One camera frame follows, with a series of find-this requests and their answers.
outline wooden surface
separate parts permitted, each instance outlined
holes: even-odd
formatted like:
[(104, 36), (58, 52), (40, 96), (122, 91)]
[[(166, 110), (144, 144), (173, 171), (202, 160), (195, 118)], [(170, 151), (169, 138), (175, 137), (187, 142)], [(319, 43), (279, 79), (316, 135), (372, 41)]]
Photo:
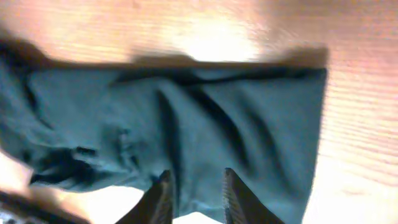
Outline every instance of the wooden surface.
[[(328, 49), (322, 140), (303, 223), (398, 223), (396, 0), (2, 0), (0, 24), (72, 62), (168, 55), (275, 62), (297, 49)], [(298, 54), (291, 62), (316, 60)], [(0, 189), (44, 195), (93, 223), (115, 222), (142, 195), (112, 187), (29, 192), (30, 171), (2, 154), (0, 174)]]

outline wooden floor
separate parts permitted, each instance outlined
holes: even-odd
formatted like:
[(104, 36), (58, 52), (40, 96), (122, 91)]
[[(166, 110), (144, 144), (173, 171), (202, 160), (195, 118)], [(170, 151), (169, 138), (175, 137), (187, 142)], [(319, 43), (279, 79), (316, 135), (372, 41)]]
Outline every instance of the wooden floor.
[[(326, 52), (322, 140), (303, 223), (398, 223), (396, 0), (1, 0), (0, 24), (46, 56), (72, 62), (185, 55), (312, 64), (319, 56), (301, 52)], [(58, 203), (93, 223), (114, 223), (142, 195), (116, 187), (29, 191), (29, 174), (0, 154), (0, 189)]]

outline cloth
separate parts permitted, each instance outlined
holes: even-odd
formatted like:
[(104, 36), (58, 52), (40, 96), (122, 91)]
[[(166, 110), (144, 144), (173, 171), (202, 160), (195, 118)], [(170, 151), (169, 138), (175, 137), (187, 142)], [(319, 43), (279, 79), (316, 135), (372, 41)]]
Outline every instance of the cloth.
[(147, 190), (167, 169), (175, 217), (224, 219), (232, 168), (286, 223), (312, 188), (325, 69), (43, 69), (0, 47), (2, 148), (30, 184)]

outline crumpled fabric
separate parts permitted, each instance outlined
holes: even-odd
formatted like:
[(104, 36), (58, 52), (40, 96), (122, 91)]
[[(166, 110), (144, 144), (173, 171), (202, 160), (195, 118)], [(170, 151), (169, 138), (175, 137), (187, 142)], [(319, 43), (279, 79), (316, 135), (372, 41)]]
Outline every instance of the crumpled fabric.
[(317, 158), (325, 69), (43, 69), (0, 46), (0, 140), (31, 185), (151, 187), (171, 170), (175, 218), (223, 216), (232, 168), (300, 223)]

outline garment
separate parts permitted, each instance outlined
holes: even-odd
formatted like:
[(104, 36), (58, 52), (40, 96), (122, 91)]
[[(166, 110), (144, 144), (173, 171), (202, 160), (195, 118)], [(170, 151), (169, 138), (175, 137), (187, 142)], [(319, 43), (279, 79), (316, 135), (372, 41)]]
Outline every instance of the garment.
[(167, 169), (175, 217), (222, 222), (232, 168), (300, 223), (317, 156), (325, 69), (43, 69), (0, 49), (0, 139), (30, 184), (147, 190)]

